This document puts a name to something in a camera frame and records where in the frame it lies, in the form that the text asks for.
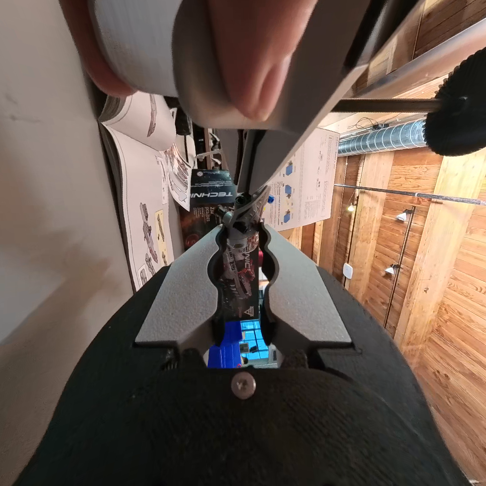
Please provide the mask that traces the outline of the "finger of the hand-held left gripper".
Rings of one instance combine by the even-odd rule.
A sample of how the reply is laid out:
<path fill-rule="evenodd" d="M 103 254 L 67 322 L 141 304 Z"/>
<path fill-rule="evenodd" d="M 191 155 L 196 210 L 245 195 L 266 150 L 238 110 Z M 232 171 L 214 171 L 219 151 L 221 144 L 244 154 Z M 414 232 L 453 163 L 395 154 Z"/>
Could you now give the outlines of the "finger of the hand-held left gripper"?
<path fill-rule="evenodd" d="M 238 192 L 254 194 L 301 147 L 307 137 L 365 72 L 368 65 L 291 65 L 272 119 L 247 131 L 241 142 Z"/>

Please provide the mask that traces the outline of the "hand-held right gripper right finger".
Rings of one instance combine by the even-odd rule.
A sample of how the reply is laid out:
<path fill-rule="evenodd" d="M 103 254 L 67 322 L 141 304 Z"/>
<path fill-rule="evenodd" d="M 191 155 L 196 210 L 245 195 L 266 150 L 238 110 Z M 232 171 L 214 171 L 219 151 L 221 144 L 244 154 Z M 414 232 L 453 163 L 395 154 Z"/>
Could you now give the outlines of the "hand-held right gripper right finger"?
<path fill-rule="evenodd" d="M 268 279 L 260 309 L 265 343 L 277 349 L 352 346 L 316 264 L 265 224 L 260 224 L 260 246 Z"/>

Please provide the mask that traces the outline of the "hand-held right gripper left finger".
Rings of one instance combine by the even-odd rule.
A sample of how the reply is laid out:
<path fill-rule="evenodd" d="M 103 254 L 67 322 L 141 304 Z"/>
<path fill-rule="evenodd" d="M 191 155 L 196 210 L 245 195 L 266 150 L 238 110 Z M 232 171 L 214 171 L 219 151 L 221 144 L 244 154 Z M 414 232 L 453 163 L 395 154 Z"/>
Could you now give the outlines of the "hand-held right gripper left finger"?
<path fill-rule="evenodd" d="M 223 225 L 216 226 L 169 267 L 135 339 L 138 346 L 209 349 L 225 325 L 217 286 Z"/>

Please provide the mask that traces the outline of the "grey toy beam assembly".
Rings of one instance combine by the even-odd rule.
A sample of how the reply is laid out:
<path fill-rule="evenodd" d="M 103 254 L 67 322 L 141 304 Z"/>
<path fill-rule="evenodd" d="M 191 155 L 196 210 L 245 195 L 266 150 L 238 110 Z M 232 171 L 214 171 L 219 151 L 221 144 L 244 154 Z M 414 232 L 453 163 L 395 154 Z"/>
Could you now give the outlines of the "grey toy beam assembly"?
<path fill-rule="evenodd" d="M 258 249 L 259 226 L 271 187 L 265 185 L 253 194 L 236 196 L 234 210 L 226 213 L 223 224 L 227 230 L 227 246 L 236 254 L 251 253 Z"/>

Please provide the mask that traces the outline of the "person's left hand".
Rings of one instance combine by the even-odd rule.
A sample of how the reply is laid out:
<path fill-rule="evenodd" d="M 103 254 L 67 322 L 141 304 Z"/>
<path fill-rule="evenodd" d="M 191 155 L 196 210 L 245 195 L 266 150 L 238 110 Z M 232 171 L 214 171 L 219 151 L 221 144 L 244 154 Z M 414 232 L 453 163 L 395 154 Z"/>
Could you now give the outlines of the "person's left hand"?
<path fill-rule="evenodd" d="M 106 62 L 87 1 L 59 1 L 82 65 L 107 95 L 126 97 L 137 88 Z M 262 122 L 274 110 L 291 58 L 317 1 L 206 1 L 221 76 L 233 105 Z"/>

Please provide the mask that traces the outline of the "white printed instruction sheet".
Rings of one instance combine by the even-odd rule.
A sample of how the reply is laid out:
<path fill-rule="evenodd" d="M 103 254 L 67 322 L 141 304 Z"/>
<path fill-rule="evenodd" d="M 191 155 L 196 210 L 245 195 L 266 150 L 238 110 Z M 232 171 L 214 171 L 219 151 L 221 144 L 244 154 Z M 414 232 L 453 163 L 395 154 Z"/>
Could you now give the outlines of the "white printed instruction sheet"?
<path fill-rule="evenodd" d="M 280 232 L 330 217 L 339 137 L 316 128 L 270 179 L 274 201 L 262 213 L 266 225 Z"/>

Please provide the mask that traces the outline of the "silver metal pipe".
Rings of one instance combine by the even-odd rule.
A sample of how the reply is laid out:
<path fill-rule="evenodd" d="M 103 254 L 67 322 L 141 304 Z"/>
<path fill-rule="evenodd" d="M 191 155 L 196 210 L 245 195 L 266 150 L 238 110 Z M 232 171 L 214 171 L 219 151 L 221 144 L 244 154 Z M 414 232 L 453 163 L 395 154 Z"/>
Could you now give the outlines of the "silver metal pipe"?
<path fill-rule="evenodd" d="M 356 98 L 390 99 L 444 77 L 485 47 L 485 19 L 435 46 L 356 94 Z"/>

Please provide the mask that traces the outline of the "blue storage bin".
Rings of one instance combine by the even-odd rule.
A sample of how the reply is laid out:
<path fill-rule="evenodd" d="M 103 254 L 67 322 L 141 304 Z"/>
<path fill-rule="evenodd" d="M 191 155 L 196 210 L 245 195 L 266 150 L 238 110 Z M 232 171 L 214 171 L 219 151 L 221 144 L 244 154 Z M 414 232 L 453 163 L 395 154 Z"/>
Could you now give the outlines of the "blue storage bin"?
<path fill-rule="evenodd" d="M 209 349 L 208 368 L 241 368 L 240 342 L 243 340 L 240 321 L 227 322 L 222 343 Z"/>

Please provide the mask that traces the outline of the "dark toy set box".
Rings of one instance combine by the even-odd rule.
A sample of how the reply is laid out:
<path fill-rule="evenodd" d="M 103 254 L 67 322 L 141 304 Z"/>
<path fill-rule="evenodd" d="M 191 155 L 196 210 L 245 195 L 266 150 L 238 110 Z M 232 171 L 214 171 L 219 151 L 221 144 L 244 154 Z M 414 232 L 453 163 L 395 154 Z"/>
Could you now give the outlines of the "dark toy set box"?
<path fill-rule="evenodd" d="M 227 171 L 192 170 L 190 209 L 179 208 L 185 251 L 221 224 L 216 208 L 233 210 L 236 196 L 236 187 Z M 227 321 L 259 318 L 258 246 L 255 233 L 247 242 L 231 243 L 222 257 L 220 282 L 224 286 L 222 303 Z"/>

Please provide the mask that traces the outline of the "clear bag with sticker sheet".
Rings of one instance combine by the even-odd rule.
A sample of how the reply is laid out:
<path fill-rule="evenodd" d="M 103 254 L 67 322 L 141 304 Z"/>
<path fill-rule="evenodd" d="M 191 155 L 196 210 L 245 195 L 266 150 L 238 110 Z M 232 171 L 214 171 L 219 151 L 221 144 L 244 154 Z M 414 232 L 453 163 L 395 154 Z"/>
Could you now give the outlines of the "clear bag with sticker sheet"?
<path fill-rule="evenodd" d="M 186 211 L 191 209 L 191 165 L 180 153 L 176 143 L 162 152 L 169 191 L 176 203 Z"/>

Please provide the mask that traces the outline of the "black ribbed wheel on rod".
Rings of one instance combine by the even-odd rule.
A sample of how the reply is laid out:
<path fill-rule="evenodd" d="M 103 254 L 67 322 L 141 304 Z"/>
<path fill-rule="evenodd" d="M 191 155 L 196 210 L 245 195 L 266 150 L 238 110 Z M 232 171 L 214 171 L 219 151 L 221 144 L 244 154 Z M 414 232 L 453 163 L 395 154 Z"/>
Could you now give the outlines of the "black ribbed wheel on rod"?
<path fill-rule="evenodd" d="M 461 62 L 433 99 L 343 99 L 333 112 L 425 113 L 427 147 L 442 156 L 485 148 L 485 48 Z"/>

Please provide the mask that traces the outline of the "open instruction booklet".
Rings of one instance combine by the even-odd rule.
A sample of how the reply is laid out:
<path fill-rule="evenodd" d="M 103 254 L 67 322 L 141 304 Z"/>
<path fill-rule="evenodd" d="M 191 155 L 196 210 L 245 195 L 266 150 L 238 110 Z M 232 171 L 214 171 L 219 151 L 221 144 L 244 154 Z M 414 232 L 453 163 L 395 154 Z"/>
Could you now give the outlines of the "open instruction booklet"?
<path fill-rule="evenodd" d="M 162 152 L 176 143 L 195 167 L 190 120 L 178 99 L 136 92 L 108 96 L 99 128 L 113 173 L 132 285 L 138 291 L 184 251 L 180 206 L 169 191 Z"/>

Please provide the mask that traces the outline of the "thin black rod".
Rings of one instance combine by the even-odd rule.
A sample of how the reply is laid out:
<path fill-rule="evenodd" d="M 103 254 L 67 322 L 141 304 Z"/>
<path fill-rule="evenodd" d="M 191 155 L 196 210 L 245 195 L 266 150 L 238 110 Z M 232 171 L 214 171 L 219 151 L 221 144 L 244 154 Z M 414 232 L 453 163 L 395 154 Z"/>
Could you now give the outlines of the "thin black rod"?
<path fill-rule="evenodd" d="M 364 187 L 364 186 L 347 185 L 347 184 L 334 184 L 334 186 L 339 187 L 339 188 L 358 190 L 358 191 L 379 192 L 379 193 L 384 193 L 384 194 L 409 196 L 409 197 L 415 197 L 415 198 L 430 199 L 430 200 L 435 200 L 435 201 L 454 202 L 454 203 L 462 203 L 462 204 L 485 207 L 485 200 L 477 199 L 477 198 L 457 197 L 457 196 L 441 195 L 441 194 L 434 194 L 434 193 L 424 193 L 424 192 L 389 190 L 389 189 L 383 189 L 383 188 Z"/>

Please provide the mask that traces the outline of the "silver ribbed air duct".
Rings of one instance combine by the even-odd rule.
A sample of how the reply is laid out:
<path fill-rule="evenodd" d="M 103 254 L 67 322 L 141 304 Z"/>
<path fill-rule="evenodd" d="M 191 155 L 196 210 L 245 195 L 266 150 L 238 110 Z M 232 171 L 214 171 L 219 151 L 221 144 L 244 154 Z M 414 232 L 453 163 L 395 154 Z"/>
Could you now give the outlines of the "silver ribbed air duct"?
<path fill-rule="evenodd" d="M 337 156 L 368 155 L 389 151 L 423 148 L 425 118 L 398 124 L 380 124 L 341 135 Z"/>

